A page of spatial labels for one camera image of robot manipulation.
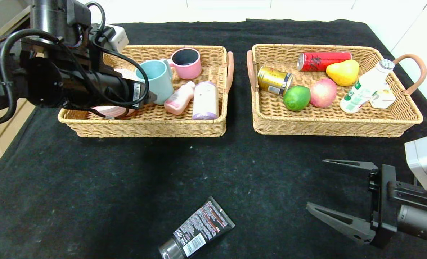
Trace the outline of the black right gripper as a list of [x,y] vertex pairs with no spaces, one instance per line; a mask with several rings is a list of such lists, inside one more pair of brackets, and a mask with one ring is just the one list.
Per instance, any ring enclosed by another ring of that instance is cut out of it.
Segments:
[[427,240],[427,191],[416,184],[396,179],[396,168],[383,164],[380,169],[369,161],[324,159],[339,171],[372,172],[370,222],[308,202],[307,210],[320,221],[359,244],[383,249],[397,232]]

